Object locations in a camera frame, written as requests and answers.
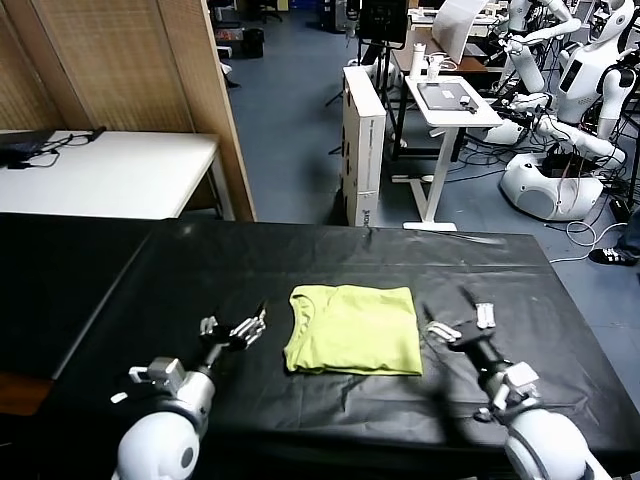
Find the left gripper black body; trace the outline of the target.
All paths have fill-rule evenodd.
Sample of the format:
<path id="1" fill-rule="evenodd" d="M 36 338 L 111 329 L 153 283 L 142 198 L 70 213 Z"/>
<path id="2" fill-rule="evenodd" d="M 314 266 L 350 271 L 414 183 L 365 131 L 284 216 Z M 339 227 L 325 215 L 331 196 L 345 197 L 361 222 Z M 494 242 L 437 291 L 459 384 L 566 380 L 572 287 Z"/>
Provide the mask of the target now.
<path id="1" fill-rule="evenodd" d="M 225 351 L 236 351 L 241 348 L 241 339 L 232 333 L 231 327 L 215 327 L 202 334 L 204 357 L 202 365 L 211 369 L 220 355 Z"/>

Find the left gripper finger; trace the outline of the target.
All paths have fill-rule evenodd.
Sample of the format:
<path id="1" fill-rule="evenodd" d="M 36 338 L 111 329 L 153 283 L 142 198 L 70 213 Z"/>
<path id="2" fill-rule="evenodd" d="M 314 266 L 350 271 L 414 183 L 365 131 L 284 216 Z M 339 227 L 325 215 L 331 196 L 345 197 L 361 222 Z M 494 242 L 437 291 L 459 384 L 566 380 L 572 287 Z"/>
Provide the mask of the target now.
<path id="1" fill-rule="evenodd" d="M 200 321 L 199 339 L 204 346 L 220 344 L 223 340 L 223 327 L 215 316 L 205 317 Z"/>
<path id="2" fill-rule="evenodd" d="M 260 308 L 252 317 L 245 319 L 230 332 L 232 349 L 247 349 L 260 338 L 266 330 L 266 309 Z"/>

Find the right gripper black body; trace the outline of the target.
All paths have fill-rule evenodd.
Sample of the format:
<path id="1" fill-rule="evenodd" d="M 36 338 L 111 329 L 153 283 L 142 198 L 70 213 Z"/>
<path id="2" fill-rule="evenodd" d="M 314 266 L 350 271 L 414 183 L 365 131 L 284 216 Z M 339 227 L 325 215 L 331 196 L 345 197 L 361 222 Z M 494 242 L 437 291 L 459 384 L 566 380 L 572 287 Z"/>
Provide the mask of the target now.
<path id="1" fill-rule="evenodd" d="M 465 354 L 478 373 L 495 374 L 506 368 L 506 359 L 492 343 L 495 327 L 481 329 L 475 322 L 465 322 L 454 330 L 460 336 L 449 343 L 449 349 Z"/>

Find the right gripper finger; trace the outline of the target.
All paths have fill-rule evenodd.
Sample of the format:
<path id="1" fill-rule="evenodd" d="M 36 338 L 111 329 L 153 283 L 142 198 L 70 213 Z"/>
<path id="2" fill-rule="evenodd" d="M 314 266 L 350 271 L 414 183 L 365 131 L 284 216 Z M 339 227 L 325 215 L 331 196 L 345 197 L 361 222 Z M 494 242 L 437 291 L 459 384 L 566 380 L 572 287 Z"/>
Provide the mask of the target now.
<path id="1" fill-rule="evenodd" d="M 438 322 L 426 303 L 422 304 L 422 309 L 426 320 L 426 330 L 430 335 L 435 336 L 446 343 L 454 343 L 461 339 L 461 332 L 447 324 Z"/>
<path id="2" fill-rule="evenodd" d="M 462 287 L 465 298 L 475 308 L 476 325 L 479 329 L 492 329 L 496 327 L 494 304 L 483 300 L 466 287 Z"/>

